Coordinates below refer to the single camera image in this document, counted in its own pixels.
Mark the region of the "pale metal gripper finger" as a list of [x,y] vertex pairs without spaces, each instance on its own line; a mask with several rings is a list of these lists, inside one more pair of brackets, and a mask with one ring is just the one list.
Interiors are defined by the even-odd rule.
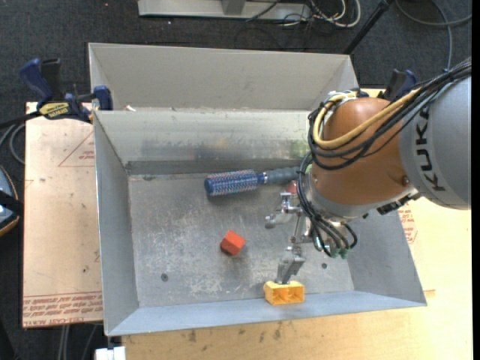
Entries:
[[265,216],[265,228],[273,229],[276,226],[289,223],[294,217],[303,214],[303,209],[299,205],[298,196],[290,192],[280,194],[280,202],[274,210]]
[[298,274],[305,261],[302,248],[299,245],[288,246],[280,258],[275,282],[277,284],[288,284],[290,278]]

